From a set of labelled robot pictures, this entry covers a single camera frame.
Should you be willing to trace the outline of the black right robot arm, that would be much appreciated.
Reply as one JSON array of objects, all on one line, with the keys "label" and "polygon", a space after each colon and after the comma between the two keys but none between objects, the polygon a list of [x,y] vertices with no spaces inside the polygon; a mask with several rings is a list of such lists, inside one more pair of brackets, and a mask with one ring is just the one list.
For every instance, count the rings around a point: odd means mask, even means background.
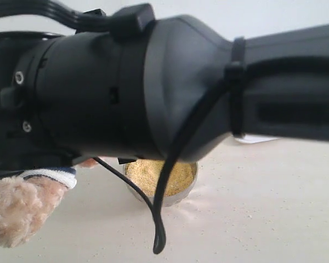
[{"label": "black right robot arm", "polygon": [[226,134],[329,141],[329,25],[234,41],[187,15],[0,32],[0,176],[94,156],[195,162]]}]

